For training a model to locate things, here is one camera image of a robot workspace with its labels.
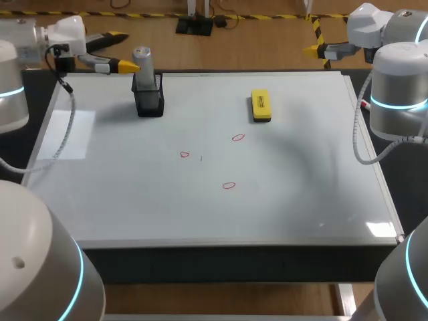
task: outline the whiteboard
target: whiteboard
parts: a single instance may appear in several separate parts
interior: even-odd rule
[[[395,244],[402,234],[380,166],[353,155],[356,98],[339,72],[164,74],[162,118],[137,116],[130,76],[66,81],[78,103],[70,141],[24,183],[85,248]],[[252,121],[252,89],[268,89],[271,122]],[[68,110],[56,88],[36,166],[59,146]]]

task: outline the red marker drawing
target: red marker drawing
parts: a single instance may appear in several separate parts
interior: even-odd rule
[[[223,184],[223,188],[224,189],[232,189],[236,186],[236,184],[234,182],[228,182],[228,183],[224,183]]]
[[[239,142],[242,138],[244,138],[245,137],[245,134],[238,134],[238,135],[236,135],[236,136],[234,136],[234,137],[232,137],[232,140],[234,141],[234,142]]]

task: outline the yellow eraser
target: yellow eraser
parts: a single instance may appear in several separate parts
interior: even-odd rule
[[[254,89],[251,91],[253,104],[253,119],[255,122],[270,122],[272,111],[270,109],[269,92],[267,89]]]

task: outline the glowing blue ring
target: glowing blue ring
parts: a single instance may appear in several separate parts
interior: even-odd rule
[[[23,91],[24,91],[24,86],[20,87],[20,89],[12,90],[11,92],[2,93],[2,94],[0,94],[0,98],[16,95],[16,94],[19,94],[20,92],[23,92]]]
[[[412,283],[412,286],[413,286],[413,288],[416,291],[416,294],[419,296],[419,299],[421,299],[422,303],[428,309],[428,300],[425,299],[425,296],[422,294],[421,289],[419,289],[419,286],[417,286],[415,277],[413,276],[412,269],[410,268],[409,248],[410,248],[410,240],[412,240],[412,236],[413,236],[413,232],[412,232],[412,234],[410,234],[409,240],[407,241],[407,246],[406,246],[406,268],[407,268],[407,273],[409,275],[410,282]]]
[[[425,99],[423,102],[420,102],[418,104],[414,104],[414,105],[408,105],[408,106],[394,106],[394,105],[388,105],[388,104],[383,104],[382,102],[378,102],[377,100],[375,100],[373,98],[373,96],[370,97],[372,102],[374,102],[376,105],[380,106],[380,107],[385,107],[385,108],[389,108],[389,109],[413,109],[413,108],[418,108],[418,107],[423,107],[423,105],[425,105],[428,102],[428,98]]]
[[[421,37],[422,30],[425,27],[425,25],[427,24],[427,22],[428,22],[428,16],[425,18],[425,20],[423,21],[423,23],[419,27],[419,30],[417,31],[416,40],[415,40],[416,43],[419,43],[419,38]]]
[[[67,318],[67,315],[70,313],[70,311],[72,310],[74,304],[76,303],[76,300],[78,299],[78,296],[79,296],[79,293],[80,293],[80,289],[82,289],[82,283],[83,283],[83,255],[82,255],[82,250],[80,249],[80,247],[76,243],[76,241],[74,241],[74,243],[76,244],[76,247],[78,248],[79,256],[80,256],[80,276],[79,276],[78,287],[76,288],[76,292],[74,292],[73,298],[70,301],[70,304],[68,304],[68,307],[67,307],[66,311],[62,314],[61,318],[59,318],[58,321],[64,321]]]

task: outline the wooden floor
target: wooden floor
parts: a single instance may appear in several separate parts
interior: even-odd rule
[[[302,13],[297,0],[223,0],[224,7],[239,14]],[[121,5],[126,0],[114,0]],[[350,13],[362,0],[314,0],[313,13]],[[215,12],[221,13],[212,0]],[[428,10],[427,0],[372,0],[382,10],[402,8]],[[108,0],[15,0],[0,10],[29,11],[111,11]],[[186,0],[132,0],[118,12],[186,13]],[[58,17],[37,17],[40,25]],[[158,69],[284,70],[320,69],[322,62],[302,55],[305,47],[316,44],[312,24],[303,19],[241,20],[232,30],[214,29],[211,37],[175,34],[176,19],[125,19],[85,17],[88,34],[109,30],[130,34],[129,39],[102,52],[103,56],[131,59],[138,45],[152,48]],[[346,41],[346,24],[341,19],[321,20],[327,43]],[[333,68],[367,68],[362,53]],[[372,286],[354,285],[357,303]],[[334,289],[326,284],[165,284],[107,286],[107,313],[147,314],[303,314],[338,313]]]

